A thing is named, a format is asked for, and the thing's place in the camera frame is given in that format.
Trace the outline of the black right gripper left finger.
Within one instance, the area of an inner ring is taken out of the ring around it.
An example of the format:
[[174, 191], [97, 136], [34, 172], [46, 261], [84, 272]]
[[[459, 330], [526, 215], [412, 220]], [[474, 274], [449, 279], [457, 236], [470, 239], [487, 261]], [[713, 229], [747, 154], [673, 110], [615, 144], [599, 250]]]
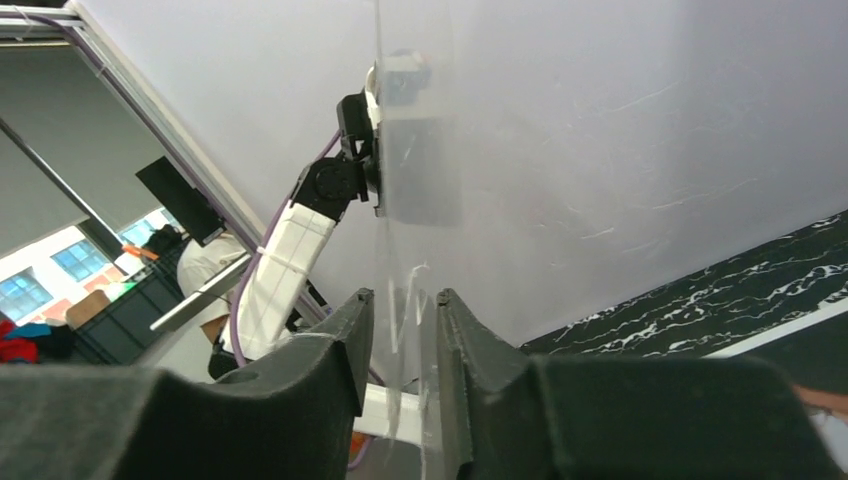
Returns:
[[374, 294], [198, 383], [165, 370], [8, 365], [5, 479], [342, 479], [364, 410]]

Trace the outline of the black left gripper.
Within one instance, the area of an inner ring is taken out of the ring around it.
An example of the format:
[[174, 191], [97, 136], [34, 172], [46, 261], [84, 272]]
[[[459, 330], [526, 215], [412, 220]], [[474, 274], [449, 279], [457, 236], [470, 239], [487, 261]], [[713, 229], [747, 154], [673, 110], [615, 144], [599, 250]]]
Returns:
[[396, 50], [368, 70], [360, 92], [337, 105], [342, 149], [357, 164], [362, 196], [378, 217], [406, 225], [456, 226], [461, 188], [439, 63]]

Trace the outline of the printed photo with white border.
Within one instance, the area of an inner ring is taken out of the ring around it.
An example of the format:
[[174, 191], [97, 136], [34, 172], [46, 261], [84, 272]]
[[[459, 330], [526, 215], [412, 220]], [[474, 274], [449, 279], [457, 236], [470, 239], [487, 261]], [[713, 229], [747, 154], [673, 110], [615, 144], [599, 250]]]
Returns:
[[709, 353], [709, 358], [750, 357], [778, 367], [821, 422], [847, 421], [847, 301], [770, 327]]

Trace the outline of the grey enclosure top frame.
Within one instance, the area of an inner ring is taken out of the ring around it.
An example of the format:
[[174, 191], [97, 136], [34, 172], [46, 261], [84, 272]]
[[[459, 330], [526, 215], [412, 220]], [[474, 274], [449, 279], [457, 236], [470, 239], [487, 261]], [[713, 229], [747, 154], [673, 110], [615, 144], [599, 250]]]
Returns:
[[65, 37], [164, 147], [177, 169], [212, 201], [239, 240], [250, 250], [257, 247], [265, 227], [89, 12], [72, 1], [63, 8], [3, 5], [1, 26], [15, 28], [14, 37], [26, 37], [31, 29]]

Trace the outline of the person in white shirt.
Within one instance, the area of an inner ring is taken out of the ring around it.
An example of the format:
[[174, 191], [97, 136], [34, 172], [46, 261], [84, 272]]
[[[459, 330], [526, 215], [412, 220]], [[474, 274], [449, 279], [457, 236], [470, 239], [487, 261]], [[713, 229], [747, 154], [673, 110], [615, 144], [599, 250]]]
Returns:
[[[183, 251], [177, 268], [178, 284], [185, 296], [203, 287], [221, 270], [246, 253], [233, 234], [222, 233], [205, 246], [192, 240]], [[179, 372], [187, 378], [208, 383], [208, 360], [216, 339], [227, 323], [230, 313], [228, 296], [218, 299], [196, 314], [180, 328], [178, 346], [187, 347], [187, 357], [178, 360]]]

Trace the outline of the clear acrylic sheet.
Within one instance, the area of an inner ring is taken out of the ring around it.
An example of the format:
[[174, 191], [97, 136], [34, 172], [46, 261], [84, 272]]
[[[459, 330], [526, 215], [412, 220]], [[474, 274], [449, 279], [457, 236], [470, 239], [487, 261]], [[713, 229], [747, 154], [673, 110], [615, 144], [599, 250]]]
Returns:
[[451, 167], [452, 20], [446, 1], [376, 10], [382, 174], [380, 316], [388, 326], [390, 432], [417, 447], [420, 478], [443, 479], [437, 361], [440, 252], [458, 224]]

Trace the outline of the black monitor outside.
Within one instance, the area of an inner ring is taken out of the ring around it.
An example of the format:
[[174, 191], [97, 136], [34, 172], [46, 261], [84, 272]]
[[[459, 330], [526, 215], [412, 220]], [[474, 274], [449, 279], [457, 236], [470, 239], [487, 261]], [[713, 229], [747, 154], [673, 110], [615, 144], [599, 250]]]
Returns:
[[166, 157], [143, 167], [136, 177], [201, 246], [225, 231], [223, 218]]

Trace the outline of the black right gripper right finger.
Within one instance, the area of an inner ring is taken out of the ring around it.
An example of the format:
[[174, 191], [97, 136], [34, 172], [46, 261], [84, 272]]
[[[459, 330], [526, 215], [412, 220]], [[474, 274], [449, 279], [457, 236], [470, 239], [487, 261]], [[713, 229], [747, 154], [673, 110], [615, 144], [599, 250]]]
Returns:
[[448, 479], [838, 479], [758, 360], [527, 355], [458, 293], [436, 300]]

